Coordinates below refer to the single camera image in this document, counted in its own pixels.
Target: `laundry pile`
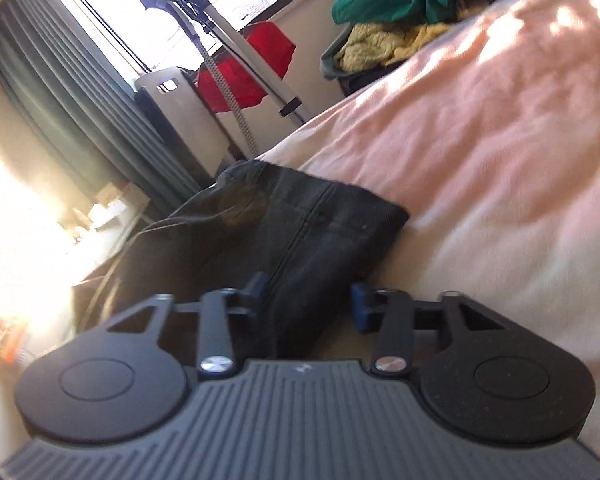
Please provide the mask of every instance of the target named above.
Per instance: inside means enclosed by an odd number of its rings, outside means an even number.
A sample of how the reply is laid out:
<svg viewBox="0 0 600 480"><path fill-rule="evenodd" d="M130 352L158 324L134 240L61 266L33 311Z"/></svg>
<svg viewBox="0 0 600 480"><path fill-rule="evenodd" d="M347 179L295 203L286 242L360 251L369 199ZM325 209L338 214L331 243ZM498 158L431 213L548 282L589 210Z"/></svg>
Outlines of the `laundry pile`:
<svg viewBox="0 0 600 480"><path fill-rule="evenodd" d="M333 21L354 26L334 63L353 73L403 61L494 1L338 0L331 9Z"/></svg>

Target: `pink bedsheet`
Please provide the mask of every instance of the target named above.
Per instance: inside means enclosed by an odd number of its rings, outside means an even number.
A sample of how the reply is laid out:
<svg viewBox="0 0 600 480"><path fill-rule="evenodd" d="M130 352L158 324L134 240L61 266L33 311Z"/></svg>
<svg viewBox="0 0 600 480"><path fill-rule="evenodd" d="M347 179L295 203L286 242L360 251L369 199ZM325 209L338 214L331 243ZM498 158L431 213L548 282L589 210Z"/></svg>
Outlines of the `pink bedsheet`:
<svg viewBox="0 0 600 480"><path fill-rule="evenodd" d="M600 0L501 0L265 154L412 218L375 276L579 356L600 453Z"/></svg>

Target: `bed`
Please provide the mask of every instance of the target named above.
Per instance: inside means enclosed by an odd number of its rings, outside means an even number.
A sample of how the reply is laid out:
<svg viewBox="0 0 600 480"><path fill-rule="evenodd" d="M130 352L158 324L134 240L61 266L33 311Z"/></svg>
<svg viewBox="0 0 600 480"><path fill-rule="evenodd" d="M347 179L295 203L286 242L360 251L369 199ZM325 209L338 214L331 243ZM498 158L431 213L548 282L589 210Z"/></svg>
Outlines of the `bed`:
<svg viewBox="0 0 600 480"><path fill-rule="evenodd" d="M600 0L499 0L264 159L410 211L376 285L461 290L586 362L600 454Z"/></svg>

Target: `dark clothing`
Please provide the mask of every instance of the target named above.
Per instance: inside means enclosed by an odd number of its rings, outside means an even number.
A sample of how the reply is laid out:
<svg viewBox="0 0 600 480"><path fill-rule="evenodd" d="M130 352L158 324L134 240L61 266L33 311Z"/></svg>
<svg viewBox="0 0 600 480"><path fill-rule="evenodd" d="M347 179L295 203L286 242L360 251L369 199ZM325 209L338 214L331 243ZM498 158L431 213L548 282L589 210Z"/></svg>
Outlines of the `dark clothing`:
<svg viewBox="0 0 600 480"><path fill-rule="evenodd" d="M400 206L359 187L260 160L235 164L129 242L104 270L88 309L77 305L85 311L81 327L154 294L182 303L242 288L261 271L269 283L258 329L234 334L236 356L302 358L347 308L349 285L369 275L407 218ZM83 302L91 296L85 288L75 295ZM173 337L187 347L195 340Z"/></svg>

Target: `red fabric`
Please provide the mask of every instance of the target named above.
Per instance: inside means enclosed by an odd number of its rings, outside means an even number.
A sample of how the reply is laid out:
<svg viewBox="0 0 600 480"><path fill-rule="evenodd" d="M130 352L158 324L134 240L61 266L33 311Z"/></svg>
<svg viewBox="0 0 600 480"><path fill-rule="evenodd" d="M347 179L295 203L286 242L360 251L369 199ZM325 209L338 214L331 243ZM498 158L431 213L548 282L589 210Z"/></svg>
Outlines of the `red fabric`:
<svg viewBox="0 0 600 480"><path fill-rule="evenodd" d="M246 39L281 78L285 76L296 46L275 23L254 24ZM229 56L218 63L218 68L229 83L240 108L259 105L267 95L233 57ZM198 91L214 113L229 111L229 106L206 68L202 68L198 75Z"/></svg>

